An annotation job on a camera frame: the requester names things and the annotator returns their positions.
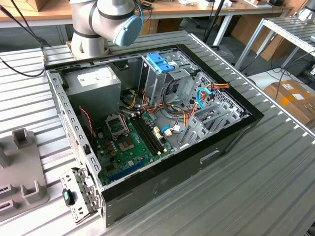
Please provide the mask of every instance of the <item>sticker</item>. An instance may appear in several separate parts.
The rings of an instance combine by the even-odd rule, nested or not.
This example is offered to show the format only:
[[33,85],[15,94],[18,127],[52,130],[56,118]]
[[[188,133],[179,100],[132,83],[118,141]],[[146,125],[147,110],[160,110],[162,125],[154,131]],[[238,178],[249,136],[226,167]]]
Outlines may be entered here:
[[171,65],[171,66],[175,66],[175,65],[177,65],[177,63],[176,63],[176,62],[174,62],[174,61],[171,61],[171,62],[169,62],[168,64],[169,64],[169,65]]
[[116,76],[112,74],[108,67],[105,67],[98,71],[78,75],[77,79],[80,82],[81,86],[84,87],[94,84],[107,85],[110,83],[110,80],[116,79]]
[[282,85],[286,90],[294,89],[290,84],[284,84]]
[[301,95],[301,94],[299,94],[299,93],[297,93],[297,94],[292,94],[297,100],[304,100],[305,98]]

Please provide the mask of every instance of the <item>green motherboard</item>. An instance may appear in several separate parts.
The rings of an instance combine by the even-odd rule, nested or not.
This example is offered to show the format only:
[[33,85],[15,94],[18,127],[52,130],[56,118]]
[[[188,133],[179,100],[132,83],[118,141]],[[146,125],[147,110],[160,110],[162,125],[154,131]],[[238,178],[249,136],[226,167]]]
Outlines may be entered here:
[[98,177],[103,184],[120,179],[174,151],[164,138],[156,138],[156,125],[149,114],[141,114],[137,119],[120,117],[129,130],[127,134],[113,138],[113,133],[123,129],[118,119],[108,124],[102,121],[96,129],[95,153],[102,167]]

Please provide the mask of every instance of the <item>metal workbench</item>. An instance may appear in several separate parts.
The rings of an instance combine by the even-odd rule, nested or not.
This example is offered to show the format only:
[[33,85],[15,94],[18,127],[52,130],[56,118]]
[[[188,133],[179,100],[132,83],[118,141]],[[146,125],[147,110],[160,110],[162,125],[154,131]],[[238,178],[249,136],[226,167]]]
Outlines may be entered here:
[[[0,223],[1,235],[302,236],[315,221],[315,135],[281,110],[194,35],[140,36],[135,48],[184,43],[230,81],[265,117],[229,154],[105,229],[98,214],[75,225],[62,197],[60,174],[76,166],[46,76],[26,78],[0,63],[0,137],[35,132],[50,200]],[[49,63],[72,60],[66,46],[46,49]],[[1,53],[22,71],[40,70],[40,50]]]
[[282,68],[284,68],[290,62],[290,60],[299,49],[302,49],[306,53],[310,53],[312,56],[315,57],[315,43],[311,41],[311,36],[315,35],[315,21],[312,24],[306,24],[296,17],[291,16],[264,18],[259,23],[257,29],[255,30],[254,34],[246,45],[246,48],[244,49],[243,53],[235,64],[236,69],[239,69],[242,66],[245,58],[247,57],[254,43],[260,36],[260,33],[262,32],[264,27],[269,28],[271,31],[260,46],[260,49],[257,51],[258,55],[262,52],[262,50],[265,49],[265,46],[268,44],[269,40],[275,34],[278,34],[296,45],[296,48],[282,64]]

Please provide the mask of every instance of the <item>wooden desk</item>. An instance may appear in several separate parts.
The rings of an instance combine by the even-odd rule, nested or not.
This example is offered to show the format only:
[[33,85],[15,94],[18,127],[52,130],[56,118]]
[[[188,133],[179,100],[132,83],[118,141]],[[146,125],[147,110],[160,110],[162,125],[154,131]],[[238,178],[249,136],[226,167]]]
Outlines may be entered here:
[[[178,2],[158,1],[152,4],[152,19],[167,19],[167,18],[184,18],[184,17],[200,17],[209,16],[211,8],[202,9],[195,4],[193,6],[184,6]],[[11,7],[7,7],[13,16],[19,21],[22,21],[18,12]],[[220,12],[221,16],[226,16],[221,25],[214,45],[219,45],[222,37],[234,15],[246,14],[266,14],[266,13],[281,13],[281,16],[286,16],[292,7],[274,6],[268,9],[255,8],[243,0],[233,3],[231,7],[223,8]],[[50,0],[40,12],[22,10],[25,18],[31,26],[46,26],[46,25],[66,25],[72,24],[71,8],[68,0]],[[149,12],[144,10],[145,19],[149,17]],[[17,27],[17,24],[0,12],[0,28]]]

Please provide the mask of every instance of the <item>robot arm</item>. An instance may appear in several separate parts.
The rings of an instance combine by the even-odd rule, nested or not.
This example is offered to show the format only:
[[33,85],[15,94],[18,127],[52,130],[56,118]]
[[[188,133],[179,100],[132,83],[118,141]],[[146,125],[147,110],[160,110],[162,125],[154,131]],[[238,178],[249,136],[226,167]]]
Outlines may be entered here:
[[137,38],[142,20],[133,0],[70,0],[74,34],[72,53],[80,58],[106,54],[106,41],[126,47]]
[[307,24],[313,24],[315,18],[315,0],[309,0],[306,6],[299,12],[298,18]]

